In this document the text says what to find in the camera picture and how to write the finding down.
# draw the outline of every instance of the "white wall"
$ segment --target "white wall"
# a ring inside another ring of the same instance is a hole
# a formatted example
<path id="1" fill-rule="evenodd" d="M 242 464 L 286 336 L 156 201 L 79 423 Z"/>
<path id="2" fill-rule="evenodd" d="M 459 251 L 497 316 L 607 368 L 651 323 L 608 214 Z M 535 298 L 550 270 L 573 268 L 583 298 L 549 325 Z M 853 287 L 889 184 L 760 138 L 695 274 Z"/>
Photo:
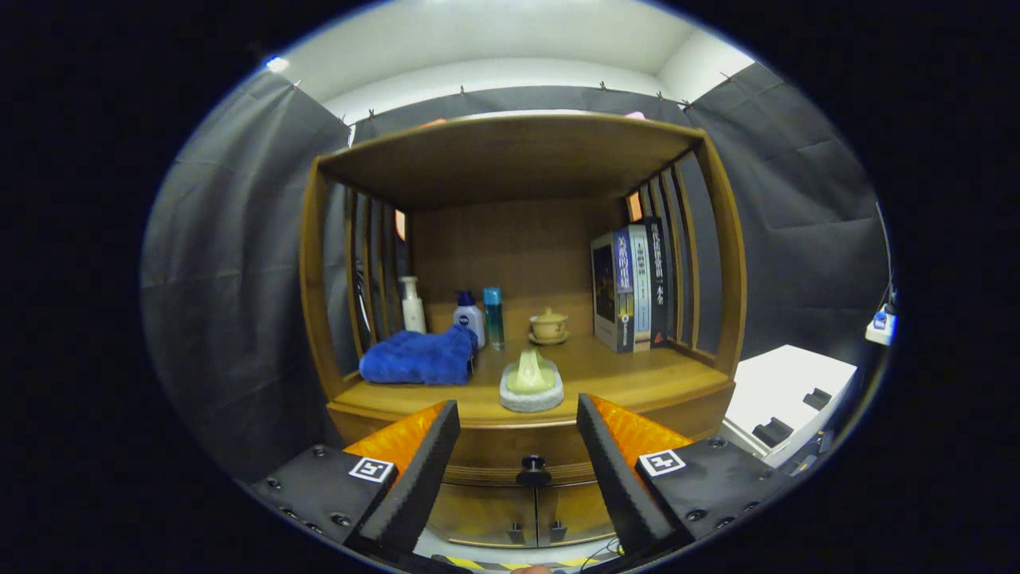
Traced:
<path id="1" fill-rule="evenodd" d="M 659 79 L 619 67 L 545 58 L 470 60 L 428 67 L 394 75 L 351 90 L 322 103 L 348 125 L 368 117 L 368 109 L 388 109 L 464 90 L 478 91 L 516 86 L 584 86 L 598 88 L 605 82 L 611 90 L 624 90 L 675 99 Z"/>
<path id="2" fill-rule="evenodd" d="M 732 75 L 754 61 L 733 46 L 698 29 L 666 61 L 658 79 L 673 99 L 693 102 L 725 81 L 723 73 Z"/>

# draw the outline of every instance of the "cabinet door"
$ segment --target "cabinet door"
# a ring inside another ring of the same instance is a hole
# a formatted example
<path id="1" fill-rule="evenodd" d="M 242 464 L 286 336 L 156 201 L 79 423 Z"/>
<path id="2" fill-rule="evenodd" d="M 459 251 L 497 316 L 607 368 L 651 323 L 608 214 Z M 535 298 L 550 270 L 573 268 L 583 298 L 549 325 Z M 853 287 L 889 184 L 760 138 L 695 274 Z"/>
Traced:
<path id="1" fill-rule="evenodd" d="M 459 544 L 533 549 L 534 489 L 444 483 L 428 525 L 441 537 Z"/>
<path id="2" fill-rule="evenodd" d="M 545 486 L 538 489 L 538 499 L 540 546 L 585 542 L 614 532 L 598 482 Z"/>

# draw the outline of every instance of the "orange object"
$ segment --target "orange object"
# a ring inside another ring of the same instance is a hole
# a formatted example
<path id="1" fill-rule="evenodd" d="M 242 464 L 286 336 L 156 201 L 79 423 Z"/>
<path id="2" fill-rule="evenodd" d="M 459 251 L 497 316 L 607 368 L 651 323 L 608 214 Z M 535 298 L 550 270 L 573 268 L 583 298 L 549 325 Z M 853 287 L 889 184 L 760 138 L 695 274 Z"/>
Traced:
<path id="1" fill-rule="evenodd" d="M 641 484 L 644 484 L 644 481 L 634 470 L 638 457 L 680 449 L 694 442 L 682 434 L 671 431 L 619 405 L 614 405 L 594 395 L 590 395 L 589 398 L 599 411 L 599 415 L 602 416 L 602 420 L 605 421 L 609 434 L 613 436 L 613 441 L 616 442 L 616 448 L 619 449 L 623 460 L 627 462 L 630 472 L 634 473 Z"/>
<path id="2" fill-rule="evenodd" d="M 397 482 L 400 482 L 407 466 L 411 464 L 411 459 L 418 452 L 421 441 L 424 440 L 425 434 L 428 433 L 428 429 L 431 428 L 432 422 L 439 417 L 444 406 L 446 406 L 445 402 L 438 403 L 427 409 L 408 415 L 404 419 L 349 446 L 344 449 L 344 452 L 395 464 L 400 472 L 394 482 L 396 485 Z"/>

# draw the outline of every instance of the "yellow black hazard tape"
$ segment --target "yellow black hazard tape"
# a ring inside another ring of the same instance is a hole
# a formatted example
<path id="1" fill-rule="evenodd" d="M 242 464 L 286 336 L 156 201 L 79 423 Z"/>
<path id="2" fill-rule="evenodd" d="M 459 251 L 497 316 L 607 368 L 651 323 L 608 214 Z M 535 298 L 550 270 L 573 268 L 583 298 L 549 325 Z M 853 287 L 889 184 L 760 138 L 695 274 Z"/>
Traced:
<path id="1" fill-rule="evenodd" d="M 588 566 L 593 566 L 600 562 L 606 562 L 607 560 L 613 560 L 614 558 L 620 558 L 620 555 L 614 552 L 605 552 L 602 554 L 595 555 L 591 558 L 578 558 L 573 560 L 564 560 L 561 562 L 544 562 L 541 564 L 499 564 L 495 562 L 481 562 L 480 560 L 467 560 L 463 558 L 453 558 L 449 556 L 443 556 L 434 554 L 432 560 L 438 560 L 440 562 L 445 562 L 447 564 L 453 564 L 455 566 L 460 566 L 461 568 L 467 568 L 469 570 L 496 570 L 496 571 L 511 571 L 518 568 L 528 568 L 531 566 L 546 566 L 550 570 L 555 571 L 557 568 L 580 568 L 584 565 L 584 561 L 588 561 Z"/>

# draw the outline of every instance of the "book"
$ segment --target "book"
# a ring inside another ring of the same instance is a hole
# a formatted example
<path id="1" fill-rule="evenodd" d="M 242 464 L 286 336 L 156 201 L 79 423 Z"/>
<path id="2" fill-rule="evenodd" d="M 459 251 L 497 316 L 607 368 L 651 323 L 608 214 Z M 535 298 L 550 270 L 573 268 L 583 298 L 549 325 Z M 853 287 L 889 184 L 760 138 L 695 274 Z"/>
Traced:
<path id="1" fill-rule="evenodd" d="M 634 285 L 626 227 L 592 241 L 595 336 L 615 353 L 633 350 Z"/>
<path id="2" fill-rule="evenodd" d="M 650 276 L 648 227 L 643 222 L 627 225 L 630 233 L 631 270 L 634 289 L 633 353 L 652 349 L 652 277 Z"/>
<path id="3" fill-rule="evenodd" d="M 669 325 L 669 310 L 671 294 L 669 290 L 669 265 L 666 256 L 665 234 L 663 233 L 661 217 L 645 217 L 642 219 L 648 229 L 649 275 L 652 290 L 652 342 L 651 348 L 661 348 L 667 345 L 666 331 Z"/>

